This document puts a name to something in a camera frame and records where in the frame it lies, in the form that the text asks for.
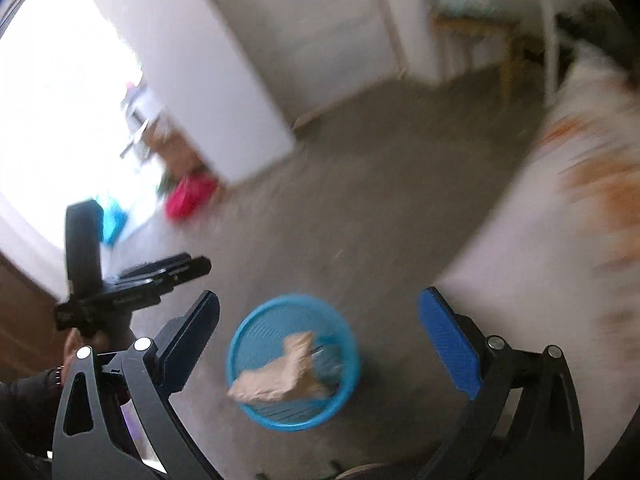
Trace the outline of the person left hand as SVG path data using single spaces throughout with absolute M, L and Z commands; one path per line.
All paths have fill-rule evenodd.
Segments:
M 68 333 L 62 354 L 62 364 L 54 371 L 54 388 L 52 396 L 57 401 L 61 394 L 73 362 L 76 361 L 77 352 L 84 347 L 90 347 L 94 353 L 116 352 L 128 349 L 136 340 L 136 336 L 130 328 L 123 332 L 108 334 L 105 330 L 98 330 L 96 334 L 87 338 L 81 335 L 78 328 L 72 328 Z

